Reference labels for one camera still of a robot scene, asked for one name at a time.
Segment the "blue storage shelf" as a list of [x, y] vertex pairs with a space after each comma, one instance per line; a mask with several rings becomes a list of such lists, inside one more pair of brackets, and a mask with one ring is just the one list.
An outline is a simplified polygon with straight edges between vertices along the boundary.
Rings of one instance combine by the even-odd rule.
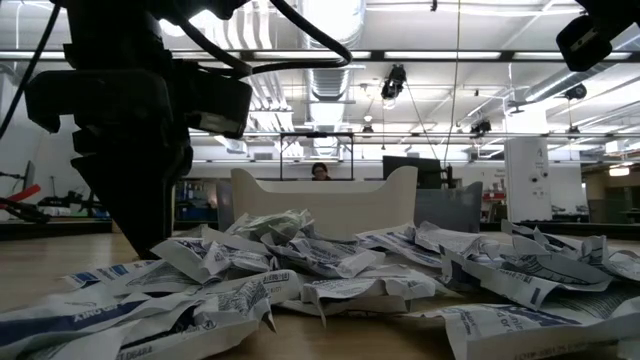
[[216, 182], [210, 179], [181, 179], [175, 187], [177, 221], [218, 220]]

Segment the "green printed white packet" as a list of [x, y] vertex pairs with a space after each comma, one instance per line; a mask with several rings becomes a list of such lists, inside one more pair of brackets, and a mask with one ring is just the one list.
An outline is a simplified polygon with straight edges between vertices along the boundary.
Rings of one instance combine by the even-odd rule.
[[225, 233], [254, 242], [260, 242], [264, 235], [269, 235], [275, 244], [282, 244], [295, 238], [299, 232], [309, 229], [313, 223], [314, 219], [307, 209], [293, 209], [263, 216], [245, 213]]

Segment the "white square column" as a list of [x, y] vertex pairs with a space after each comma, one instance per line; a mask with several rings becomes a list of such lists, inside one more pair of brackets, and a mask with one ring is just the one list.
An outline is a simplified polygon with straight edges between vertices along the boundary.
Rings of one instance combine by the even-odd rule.
[[508, 220], [552, 219], [547, 139], [521, 137], [505, 143]]

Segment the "blue striped white packet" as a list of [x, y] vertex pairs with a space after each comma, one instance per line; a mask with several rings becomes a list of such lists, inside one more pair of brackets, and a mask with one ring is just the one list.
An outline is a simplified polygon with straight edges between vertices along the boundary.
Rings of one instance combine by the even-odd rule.
[[98, 283], [113, 282], [122, 276], [144, 269], [153, 263], [155, 263], [155, 260], [142, 260], [125, 264], [116, 264], [66, 275], [63, 277], [63, 280], [73, 289], [82, 289]]
[[413, 228], [395, 227], [356, 234], [359, 245], [367, 249], [382, 248], [407, 260], [430, 268], [442, 266], [440, 255], [416, 245], [410, 237]]

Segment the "red handled tool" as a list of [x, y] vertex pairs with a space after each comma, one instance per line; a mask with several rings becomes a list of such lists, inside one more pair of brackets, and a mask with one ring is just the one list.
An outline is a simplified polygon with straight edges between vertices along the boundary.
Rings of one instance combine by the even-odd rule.
[[41, 187], [37, 184], [31, 185], [27, 188], [25, 188], [24, 190], [22, 190], [21, 192], [18, 192], [16, 194], [13, 194], [11, 196], [9, 196], [7, 198], [7, 200], [9, 201], [9, 204], [5, 204], [5, 203], [0, 203], [0, 210], [4, 210], [6, 209], [8, 206], [14, 205], [15, 203], [20, 203], [23, 200], [26, 200], [32, 196], [34, 196], [35, 194], [39, 193], [41, 191]]

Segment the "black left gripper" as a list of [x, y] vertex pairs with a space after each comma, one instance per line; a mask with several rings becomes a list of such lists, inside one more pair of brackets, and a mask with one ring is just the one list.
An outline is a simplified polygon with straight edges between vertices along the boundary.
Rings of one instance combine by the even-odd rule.
[[71, 161], [141, 259], [173, 231], [174, 187], [191, 169], [176, 148], [171, 56], [157, 28], [73, 28], [69, 70], [43, 71], [26, 87], [30, 120], [51, 133], [72, 115], [83, 156]]

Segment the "white plastic bin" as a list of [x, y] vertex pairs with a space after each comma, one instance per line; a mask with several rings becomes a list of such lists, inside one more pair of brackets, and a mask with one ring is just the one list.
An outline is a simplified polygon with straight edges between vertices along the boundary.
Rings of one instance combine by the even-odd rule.
[[334, 239], [411, 223], [417, 188], [403, 175], [384, 181], [263, 181], [231, 171], [236, 218], [307, 209], [314, 227]]

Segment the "black computer monitor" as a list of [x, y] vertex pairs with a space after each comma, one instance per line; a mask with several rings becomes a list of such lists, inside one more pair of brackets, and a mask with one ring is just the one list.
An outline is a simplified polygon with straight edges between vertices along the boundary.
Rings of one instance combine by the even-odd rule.
[[445, 183], [445, 169], [435, 159], [383, 156], [383, 178], [403, 175], [417, 189], [440, 189]]

